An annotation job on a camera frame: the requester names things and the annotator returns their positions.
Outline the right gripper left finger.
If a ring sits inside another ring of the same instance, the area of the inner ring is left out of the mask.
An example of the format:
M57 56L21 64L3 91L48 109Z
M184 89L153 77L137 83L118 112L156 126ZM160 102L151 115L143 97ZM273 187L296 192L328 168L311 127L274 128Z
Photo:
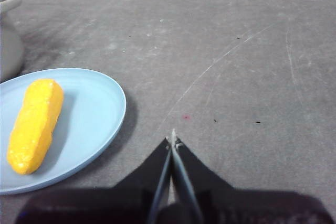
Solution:
M171 177L171 145L167 138L113 190L140 204L159 204L166 198Z

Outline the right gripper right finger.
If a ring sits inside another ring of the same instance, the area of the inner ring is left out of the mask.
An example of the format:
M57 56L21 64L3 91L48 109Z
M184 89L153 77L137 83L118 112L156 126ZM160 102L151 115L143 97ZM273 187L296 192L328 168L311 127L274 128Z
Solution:
M171 133L174 183L179 200L187 204L209 202L233 204L236 190L209 169L177 136Z

